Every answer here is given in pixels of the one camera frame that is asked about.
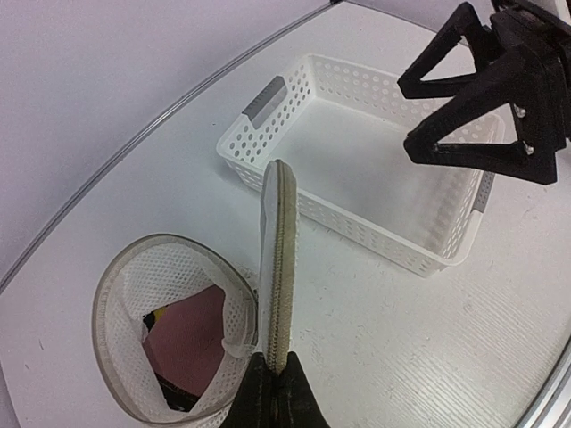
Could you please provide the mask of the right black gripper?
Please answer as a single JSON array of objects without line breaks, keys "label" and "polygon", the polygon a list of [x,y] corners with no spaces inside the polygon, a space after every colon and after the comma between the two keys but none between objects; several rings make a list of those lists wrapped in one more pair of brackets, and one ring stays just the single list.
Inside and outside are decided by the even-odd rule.
[{"label": "right black gripper", "polygon": [[[492,4],[496,36],[464,2],[399,77],[407,99],[455,95],[407,134],[404,150],[417,164],[554,184],[570,138],[570,25],[535,1]],[[524,57],[490,65],[500,44]]]}]

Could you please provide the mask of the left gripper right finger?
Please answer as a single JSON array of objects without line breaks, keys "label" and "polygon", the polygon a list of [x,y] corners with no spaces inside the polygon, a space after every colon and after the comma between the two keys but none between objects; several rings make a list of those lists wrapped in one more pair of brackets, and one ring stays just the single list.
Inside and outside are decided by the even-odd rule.
[{"label": "left gripper right finger", "polygon": [[297,354],[290,351],[276,380],[276,427],[328,428]]}]

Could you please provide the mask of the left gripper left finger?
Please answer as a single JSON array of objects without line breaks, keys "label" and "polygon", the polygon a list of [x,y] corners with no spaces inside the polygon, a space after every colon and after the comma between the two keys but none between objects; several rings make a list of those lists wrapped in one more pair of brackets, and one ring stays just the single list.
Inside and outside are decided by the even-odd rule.
[{"label": "left gripper left finger", "polygon": [[270,428],[275,423],[277,376],[261,352],[252,354],[228,414],[225,428]]}]

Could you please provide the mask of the white mesh laundry bag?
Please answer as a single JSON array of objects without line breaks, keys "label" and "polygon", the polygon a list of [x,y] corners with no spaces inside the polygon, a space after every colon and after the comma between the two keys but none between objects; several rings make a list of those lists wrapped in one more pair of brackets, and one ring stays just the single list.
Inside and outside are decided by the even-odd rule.
[{"label": "white mesh laundry bag", "polygon": [[297,184],[281,160],[261,192],[260,270],[180,235],[145,236],[104,271],[92,332],[103,380],[146,426],[218,427],[252,354],[286,367],[294,300]]}]

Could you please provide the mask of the white perforated plastic basket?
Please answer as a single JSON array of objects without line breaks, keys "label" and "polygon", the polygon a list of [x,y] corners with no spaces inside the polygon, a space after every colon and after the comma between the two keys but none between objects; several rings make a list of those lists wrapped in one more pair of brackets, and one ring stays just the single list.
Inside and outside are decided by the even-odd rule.
[{"label": "white perforated plastic basket", "polygon": [[254,190],[270,161],[286,162],[301,214],[428,277],[466,259],[494,180],[409,159],[406,135],[440,106],[404,98],[387,72],[308,54],[267,84],[216,150]]}]

